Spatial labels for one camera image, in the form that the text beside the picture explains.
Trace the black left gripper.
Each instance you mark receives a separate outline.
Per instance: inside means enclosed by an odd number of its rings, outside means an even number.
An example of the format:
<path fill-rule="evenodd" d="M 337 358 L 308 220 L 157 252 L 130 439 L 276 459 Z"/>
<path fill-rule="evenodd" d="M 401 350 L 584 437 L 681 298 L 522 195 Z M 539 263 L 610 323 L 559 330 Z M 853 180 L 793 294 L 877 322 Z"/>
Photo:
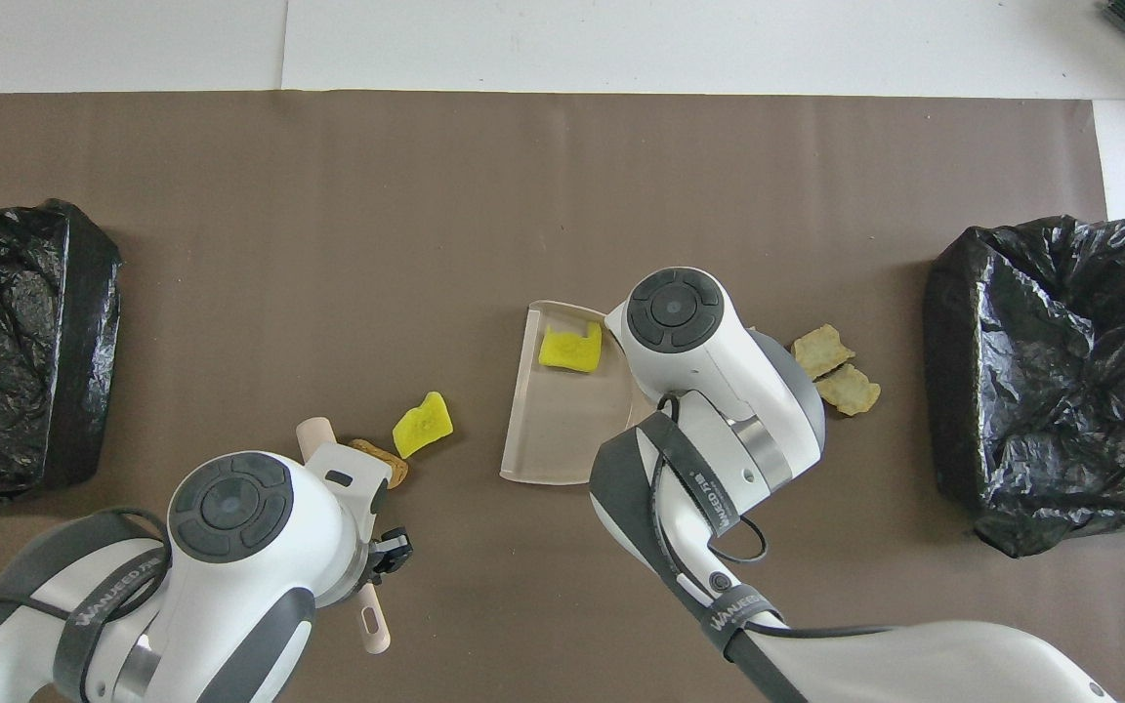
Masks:
<path fill-rule="evenodd" d="M 364 582 L 380 586 L 385 574 L 398 571 L 410 560 L 414 547 L 405 526 L 385 531 L 378 540 L 371 540 L 364 564 Z"/>

